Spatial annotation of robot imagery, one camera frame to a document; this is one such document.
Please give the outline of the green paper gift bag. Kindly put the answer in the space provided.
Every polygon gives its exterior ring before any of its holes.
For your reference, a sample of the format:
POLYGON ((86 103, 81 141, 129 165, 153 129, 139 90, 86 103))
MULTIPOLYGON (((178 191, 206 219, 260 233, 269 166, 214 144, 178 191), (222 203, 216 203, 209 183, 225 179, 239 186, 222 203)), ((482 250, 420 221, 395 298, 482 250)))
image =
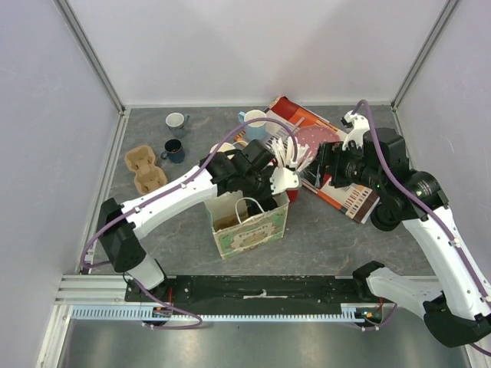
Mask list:
POLYGON ((240 191, 226 193, 205 201, 211 232, 221 258, 231 258, 283 237, 289 199, 285 193, 273 199, 278 205, 276 209, 271 211, 260 209, 256 215, 250 215, 248 210, 251 204, 256 204, 257 201, 244 197, 240 191), (239 224, 215 232, 213 223, 227 216, 235 216, 239 224))

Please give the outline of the single cardboard cup carrier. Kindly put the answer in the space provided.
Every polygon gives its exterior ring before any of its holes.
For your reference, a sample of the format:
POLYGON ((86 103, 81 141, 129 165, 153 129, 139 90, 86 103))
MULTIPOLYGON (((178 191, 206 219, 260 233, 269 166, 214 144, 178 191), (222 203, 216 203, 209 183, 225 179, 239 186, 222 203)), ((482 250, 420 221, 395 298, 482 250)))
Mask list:
POLYGON ((141 195, 164 187, 168 179, 157 165, 157 158, 148 145, 141 145, 128 151, 124 157, 127 168, 134 174, 134 184, 141 195))

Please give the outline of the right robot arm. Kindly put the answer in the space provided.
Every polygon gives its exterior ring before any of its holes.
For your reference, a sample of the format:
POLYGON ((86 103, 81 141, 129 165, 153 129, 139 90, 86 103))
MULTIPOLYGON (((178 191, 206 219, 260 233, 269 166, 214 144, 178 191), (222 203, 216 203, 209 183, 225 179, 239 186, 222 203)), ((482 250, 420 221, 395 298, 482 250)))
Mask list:
POLYGON ((412 169, 404 138, 390 128, 377 138, 363 135, 362 146, 320 143, 319 174, 335 188, 359 184, 380 198, 371 213, 382 231, 403 225, 417 241, 440 282, 424 287, 371 261, 353 273, 351 292, 359 301, 373 297, 399 304, 420 317, 446 347, 475 344, 490 334, 490 284, 472 261, 453 220, 448 198, 428 172, 412 169))

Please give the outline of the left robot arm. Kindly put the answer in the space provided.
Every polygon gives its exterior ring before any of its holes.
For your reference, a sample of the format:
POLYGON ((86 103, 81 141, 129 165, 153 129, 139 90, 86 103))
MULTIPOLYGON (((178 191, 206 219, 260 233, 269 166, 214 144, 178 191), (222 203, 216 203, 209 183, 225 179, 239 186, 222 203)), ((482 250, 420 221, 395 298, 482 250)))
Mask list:
POLYGON ((166 275, 140 240, 184 210, 227 193, 241 192, 254 199, 256 210, 273 209, 274 181, 279 173, 272 153, 258 140, 241 150, 215 149, 189 172, 153 193, 121 205, 115 199, 104 202, 96 239, 115 271, 127 272, 142 285, 146 297, 161 301, 169 290, 166 275))

